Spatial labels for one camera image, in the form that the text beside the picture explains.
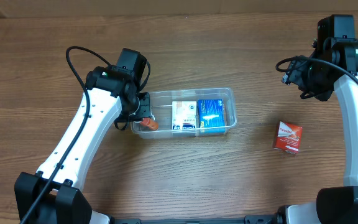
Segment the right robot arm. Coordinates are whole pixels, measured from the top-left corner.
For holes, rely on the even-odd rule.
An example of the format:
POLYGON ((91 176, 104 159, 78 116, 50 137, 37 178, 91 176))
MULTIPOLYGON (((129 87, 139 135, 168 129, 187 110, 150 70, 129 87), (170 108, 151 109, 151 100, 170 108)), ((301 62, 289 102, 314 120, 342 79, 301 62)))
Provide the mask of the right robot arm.
POLYGON ((336 94, 340 104, 346 165, 344 185, 321 189, 314 202, 285 205, 272 223, 358 223, 358 39, 352 15, 333 14, 318 22, 314 52, 283 59, 282 82, 295 84, 302 99, 327 101, 336 94))

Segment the orange tube white cap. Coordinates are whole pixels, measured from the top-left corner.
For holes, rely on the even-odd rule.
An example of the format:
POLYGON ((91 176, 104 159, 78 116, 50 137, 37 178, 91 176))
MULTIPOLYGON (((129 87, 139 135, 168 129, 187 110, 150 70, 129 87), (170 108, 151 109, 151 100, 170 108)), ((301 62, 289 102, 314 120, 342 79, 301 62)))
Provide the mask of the orange tube white cap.
POLYGON ((146 128, 149 128, 152 131, 158 130, 158 123, 152 118, 143 118, 140 124, 142 126, 145 126, 146 128))

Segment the white and blue box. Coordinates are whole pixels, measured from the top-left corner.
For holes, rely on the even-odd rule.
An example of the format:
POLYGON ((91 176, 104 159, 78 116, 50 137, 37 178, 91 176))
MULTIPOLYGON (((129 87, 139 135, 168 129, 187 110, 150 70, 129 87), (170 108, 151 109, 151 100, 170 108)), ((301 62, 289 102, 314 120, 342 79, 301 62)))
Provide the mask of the white and blue box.
POLYGON ((195 129, 196 109, 197 105, 195 101, 173 101, 172 129, 195 129))

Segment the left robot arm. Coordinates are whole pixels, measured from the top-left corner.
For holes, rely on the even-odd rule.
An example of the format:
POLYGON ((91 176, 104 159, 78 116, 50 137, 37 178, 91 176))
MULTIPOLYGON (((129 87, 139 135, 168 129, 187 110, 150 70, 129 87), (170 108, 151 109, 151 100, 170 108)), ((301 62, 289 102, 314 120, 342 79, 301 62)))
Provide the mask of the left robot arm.
POLYGON ((83 97, 65 134, 37 171, 21 173, 14 185, 21 223, 114 223, 92 209, 82 190, 108 129, 152 119, 143 73, 150 73, 147 59, 124 48, 115 65, 107 62, 78 79, 83 97))

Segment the red Panadol box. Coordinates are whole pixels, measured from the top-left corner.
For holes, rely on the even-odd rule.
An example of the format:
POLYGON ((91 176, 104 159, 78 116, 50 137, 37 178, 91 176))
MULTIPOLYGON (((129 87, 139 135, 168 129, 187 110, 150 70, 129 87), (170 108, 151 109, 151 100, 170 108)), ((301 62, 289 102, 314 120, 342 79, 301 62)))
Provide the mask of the red Panadol box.
POLYGON ((303 127, 280 121, 273 140, 273 148, 290 154, 298 154, 303 127))

